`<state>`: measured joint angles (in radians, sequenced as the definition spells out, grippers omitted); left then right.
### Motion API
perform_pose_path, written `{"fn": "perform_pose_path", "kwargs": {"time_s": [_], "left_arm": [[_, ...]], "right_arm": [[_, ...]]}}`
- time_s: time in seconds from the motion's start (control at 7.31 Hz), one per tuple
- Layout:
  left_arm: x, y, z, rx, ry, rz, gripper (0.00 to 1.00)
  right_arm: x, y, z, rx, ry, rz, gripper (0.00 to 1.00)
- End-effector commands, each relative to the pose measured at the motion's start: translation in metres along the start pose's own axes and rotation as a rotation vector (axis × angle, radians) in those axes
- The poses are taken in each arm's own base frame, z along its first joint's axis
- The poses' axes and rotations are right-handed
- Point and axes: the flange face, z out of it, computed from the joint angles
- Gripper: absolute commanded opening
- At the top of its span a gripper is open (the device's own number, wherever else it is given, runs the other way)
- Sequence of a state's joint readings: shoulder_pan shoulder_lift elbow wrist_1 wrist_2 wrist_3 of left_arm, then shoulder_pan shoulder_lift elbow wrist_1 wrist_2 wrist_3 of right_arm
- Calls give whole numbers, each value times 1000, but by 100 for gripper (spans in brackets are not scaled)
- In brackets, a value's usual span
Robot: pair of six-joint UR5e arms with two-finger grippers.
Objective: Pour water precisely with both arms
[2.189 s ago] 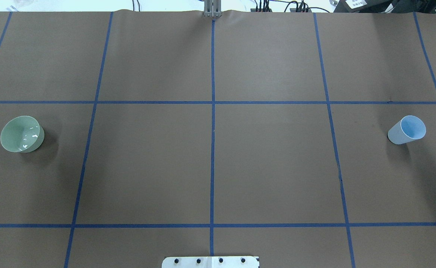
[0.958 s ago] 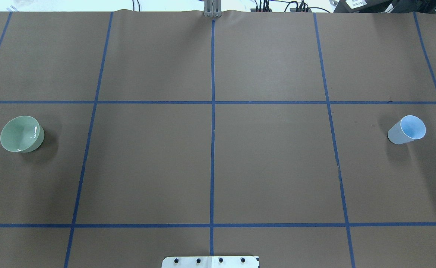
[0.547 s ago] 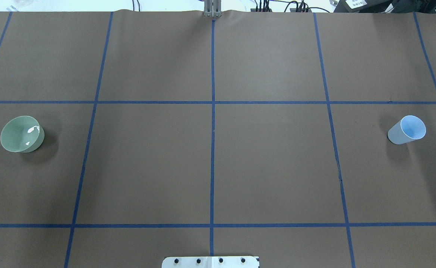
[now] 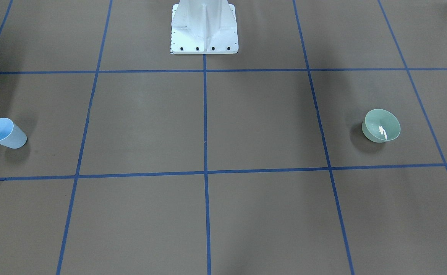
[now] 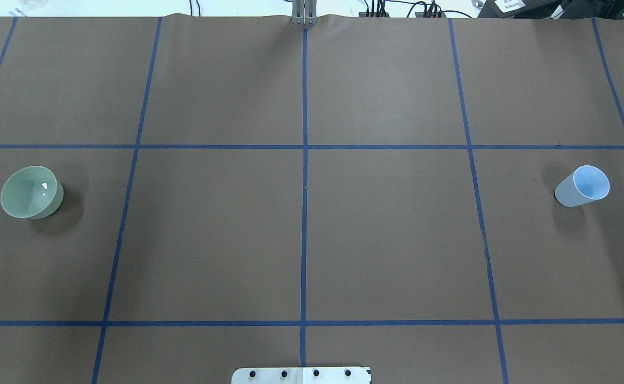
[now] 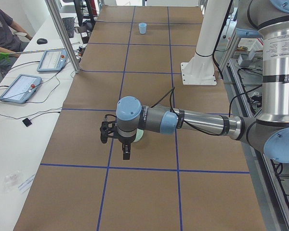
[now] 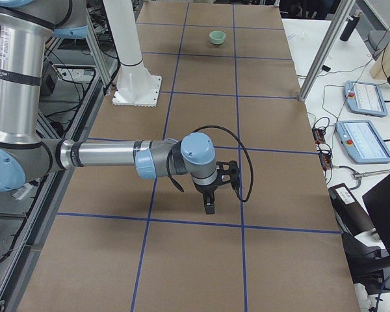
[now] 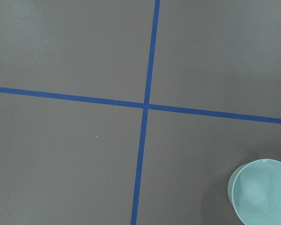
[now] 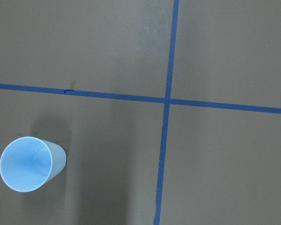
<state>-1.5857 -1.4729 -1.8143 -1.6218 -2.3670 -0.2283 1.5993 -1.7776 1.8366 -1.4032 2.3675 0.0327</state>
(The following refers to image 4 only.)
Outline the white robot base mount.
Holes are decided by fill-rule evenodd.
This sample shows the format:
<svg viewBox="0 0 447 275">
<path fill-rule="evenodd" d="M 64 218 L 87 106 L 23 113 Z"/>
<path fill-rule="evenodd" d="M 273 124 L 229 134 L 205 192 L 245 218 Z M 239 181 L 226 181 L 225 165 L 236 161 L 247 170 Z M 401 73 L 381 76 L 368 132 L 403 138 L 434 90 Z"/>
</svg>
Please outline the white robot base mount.
<svg viewBox="0 0 447 275">
<path fill-rule="evenodd" d="M 222 55 L 239 51 L 236 8 L 227 0 L 181 0 L 172 6 L 170 53 Z"/>
</svg>

